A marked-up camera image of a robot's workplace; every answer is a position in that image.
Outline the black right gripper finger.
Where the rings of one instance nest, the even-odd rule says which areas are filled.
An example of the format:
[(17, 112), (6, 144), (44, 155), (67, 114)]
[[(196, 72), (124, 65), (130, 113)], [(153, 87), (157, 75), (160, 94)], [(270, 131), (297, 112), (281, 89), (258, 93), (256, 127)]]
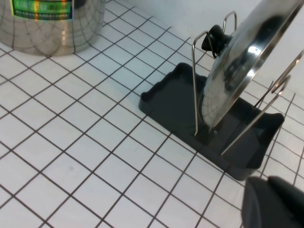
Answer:
[(241, 217), (245, 228), (302, 228), (304, 192), (278, 176), (249, 177)]

